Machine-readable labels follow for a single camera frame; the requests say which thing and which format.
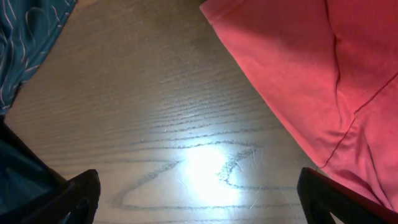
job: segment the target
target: dark blue cloth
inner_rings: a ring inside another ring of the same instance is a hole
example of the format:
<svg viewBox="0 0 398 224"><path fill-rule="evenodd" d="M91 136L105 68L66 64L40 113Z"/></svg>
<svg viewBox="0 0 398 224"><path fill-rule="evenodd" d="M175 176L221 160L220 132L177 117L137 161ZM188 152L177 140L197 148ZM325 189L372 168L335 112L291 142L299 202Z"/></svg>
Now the dark blue cloth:
<svg viewBox="0 0 398 224"><path fill-rule="evenodd" d="M40 67L75 0L0 0L0 115Z"/></svg>

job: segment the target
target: wooden table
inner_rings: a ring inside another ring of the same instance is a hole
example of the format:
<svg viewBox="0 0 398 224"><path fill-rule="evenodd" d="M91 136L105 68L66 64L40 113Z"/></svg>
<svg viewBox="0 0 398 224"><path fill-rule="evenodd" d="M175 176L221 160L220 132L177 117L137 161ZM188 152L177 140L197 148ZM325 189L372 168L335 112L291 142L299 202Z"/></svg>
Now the wooden table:
<svg viewBox="0 0 398 224"><path fill-rule="evenodd" d="M305 223L314 167L218 40L200 1L82 1L6 123L95 223Z"/></svg>

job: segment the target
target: clothing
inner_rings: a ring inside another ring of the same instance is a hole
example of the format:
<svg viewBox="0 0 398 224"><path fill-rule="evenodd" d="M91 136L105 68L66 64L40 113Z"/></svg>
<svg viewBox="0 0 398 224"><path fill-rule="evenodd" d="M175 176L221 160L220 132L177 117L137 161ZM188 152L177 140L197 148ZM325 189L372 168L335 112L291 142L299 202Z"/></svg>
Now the clothing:
<svg viewBox="0 0 398 224"><path fill-rule="evenodd" d="M218 37L308 156L398 210L398 2L207 0Z"/></svg>
<svg viewBox="0 0 398 224"><path fill-rule="evenodd" d="M0 115L39 68L76 0L0 0Z"/></svg>

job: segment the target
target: brown wooden tabletop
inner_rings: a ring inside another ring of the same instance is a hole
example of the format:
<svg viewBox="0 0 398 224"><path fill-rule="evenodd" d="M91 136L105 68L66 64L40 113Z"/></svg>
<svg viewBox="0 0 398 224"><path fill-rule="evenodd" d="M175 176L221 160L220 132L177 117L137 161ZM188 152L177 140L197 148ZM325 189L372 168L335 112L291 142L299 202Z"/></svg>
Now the brown wooden tabletop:
<svg viewBox="0 0 398 224"><path fill-rule="evenodd" d="M96 169L95 223L305 223L315 168L201 1L81 0L6 123L66 179Z"/></svg>

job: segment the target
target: red cloth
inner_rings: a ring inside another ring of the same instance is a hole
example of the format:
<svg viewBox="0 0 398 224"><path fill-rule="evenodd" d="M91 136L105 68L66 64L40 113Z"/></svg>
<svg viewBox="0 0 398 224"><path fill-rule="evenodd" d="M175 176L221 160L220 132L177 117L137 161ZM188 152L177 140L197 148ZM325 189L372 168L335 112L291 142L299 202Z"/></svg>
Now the red cloth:
<svg viewBox="0 0 398 224"><path fill-rule="evenodd" d="M398 1L207 0L218 37L310 158L398 210Z"/></svg>

